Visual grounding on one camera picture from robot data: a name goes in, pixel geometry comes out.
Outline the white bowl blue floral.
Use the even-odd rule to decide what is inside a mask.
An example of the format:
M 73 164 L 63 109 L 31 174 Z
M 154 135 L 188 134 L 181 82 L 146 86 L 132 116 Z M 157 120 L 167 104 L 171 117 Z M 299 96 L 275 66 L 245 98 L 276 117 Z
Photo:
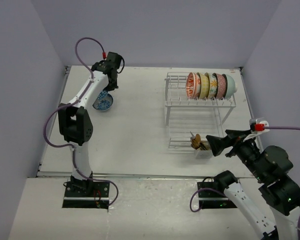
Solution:
M 107 111 L 113 105 L 114 99 L 108 91 L 103 90 L 93 103 L 92 107 L 97 111 Z

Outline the white bowl yellow dots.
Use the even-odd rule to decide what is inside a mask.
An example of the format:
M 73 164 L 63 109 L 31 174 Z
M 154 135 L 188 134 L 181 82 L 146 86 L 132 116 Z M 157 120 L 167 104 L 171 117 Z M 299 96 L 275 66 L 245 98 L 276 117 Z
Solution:
M 210 80 L 205 73 L 198 72 L 197 75 L 200 78 L 200 95 L 199 99 L 207 98 L 210 91 Z

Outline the red geometric pattern bowl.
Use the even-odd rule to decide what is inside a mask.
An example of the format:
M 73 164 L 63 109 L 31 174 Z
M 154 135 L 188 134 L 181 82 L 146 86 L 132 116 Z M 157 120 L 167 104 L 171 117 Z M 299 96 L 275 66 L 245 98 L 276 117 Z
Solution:
M 217 94 L 216 98 L 221 99 L 226 96 L 227 92 L 227 80 L 225 74 L 213 73 L 213 76 L 217 79 Z

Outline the white bowl orange floral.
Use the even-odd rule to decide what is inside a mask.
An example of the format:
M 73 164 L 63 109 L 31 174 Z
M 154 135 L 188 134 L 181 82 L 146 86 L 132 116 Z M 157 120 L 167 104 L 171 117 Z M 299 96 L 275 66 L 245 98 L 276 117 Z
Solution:
M 186 80 L 186 94 L 188 99 L 198 99 L 201 92 L 201 78 L 198 73 L 190 72 Z

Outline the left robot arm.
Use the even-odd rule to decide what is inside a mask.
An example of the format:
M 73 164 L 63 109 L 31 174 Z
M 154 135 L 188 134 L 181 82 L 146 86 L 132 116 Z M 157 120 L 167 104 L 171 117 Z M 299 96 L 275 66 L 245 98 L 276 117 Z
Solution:
M 89 161 L 88 142 L 94 131 L 88 108 L 102 91 L 110 92 L 118 88 L 118 69 L 125 65 L 124 58 L 115 52 L 109 52 L 104 60 L 96 62 L 90 69 L 89 76 L 77 95 L 68 103 L 60 104 L 58 110 L 59 132 L 69 143 L 72 152 L 73 170 L 70 181 L 66 183 L 67 196 L 93 193 L 93 171 Z

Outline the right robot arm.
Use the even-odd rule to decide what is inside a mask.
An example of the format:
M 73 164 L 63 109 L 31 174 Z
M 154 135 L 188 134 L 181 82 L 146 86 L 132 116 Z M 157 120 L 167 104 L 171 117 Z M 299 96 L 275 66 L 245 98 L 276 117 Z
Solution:
M 230 148 L 225 156 L 237 156 L 252 173 L 261 185 L 258 190 L 270 207 L 275 223 L 266 223 L 229 170 L 213 178 L 213 191 L 217 196 L 230 199 L 262 240 L 300 240 L 300 187 L 288 175 L 293 164 L 283 148 L 270 145 L 260 151 L 257 147 L 256 137 L 267 131 L 266 128 L 259 131 L 227 129 L 225 137 L 207 135 L 206 139 L 215 157 Z

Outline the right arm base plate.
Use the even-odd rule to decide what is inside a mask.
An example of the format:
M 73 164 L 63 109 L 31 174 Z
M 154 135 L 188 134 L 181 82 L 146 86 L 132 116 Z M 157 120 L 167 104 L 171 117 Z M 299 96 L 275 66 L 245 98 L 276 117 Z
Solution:
M 197 189 L 210 188 L 216 191 L 220 191 L 218 184 L 215 183 L 212 177 L 205 177 L 202 181 L 197 182 Z M 221 194 L 205 190 L 197 194 L 198 203 L 200 209 L 235 209 L 236 205 L 230 201 L 227 197 Z

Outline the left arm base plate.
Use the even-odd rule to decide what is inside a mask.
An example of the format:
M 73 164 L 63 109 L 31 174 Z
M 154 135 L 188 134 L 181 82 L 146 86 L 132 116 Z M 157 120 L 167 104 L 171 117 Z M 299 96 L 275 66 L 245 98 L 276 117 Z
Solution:
M 62 208 L 64 209 L 109 209 L 110 184 L 106 181 L 90 183 L 86 189 L 74 186 L 70 181 L 65 187 Z

